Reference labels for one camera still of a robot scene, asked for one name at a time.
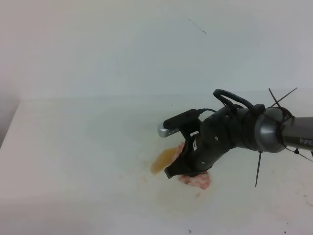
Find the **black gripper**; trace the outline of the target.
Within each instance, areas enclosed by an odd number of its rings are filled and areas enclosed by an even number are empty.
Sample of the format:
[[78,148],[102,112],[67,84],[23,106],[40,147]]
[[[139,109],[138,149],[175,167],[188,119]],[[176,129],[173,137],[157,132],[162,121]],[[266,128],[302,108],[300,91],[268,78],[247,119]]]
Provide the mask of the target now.
[[200,130],[185,139],[181,157],[176,158],[164,172],[168,179],[204,173],[230,149],[247,148],[242,134],[242,122],[247,109],[236,107],[235,112],[223,107],[201,121]]

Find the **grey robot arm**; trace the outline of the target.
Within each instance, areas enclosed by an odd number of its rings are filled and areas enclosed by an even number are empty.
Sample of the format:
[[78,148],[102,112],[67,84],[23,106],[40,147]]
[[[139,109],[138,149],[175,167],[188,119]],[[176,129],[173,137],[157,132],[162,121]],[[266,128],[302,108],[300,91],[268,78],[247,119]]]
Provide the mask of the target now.
[[165,120],[158,134],[165,138],[181,132],[185,139],[178,157],[165,169],[169,179],[178,175],[197,176],[209,170],[233,148],[278,153],[286,147],[313,149],[312,117],[294,117],[283,107],[235,105],[223,107],[204,120],[204,109],[191,109]]

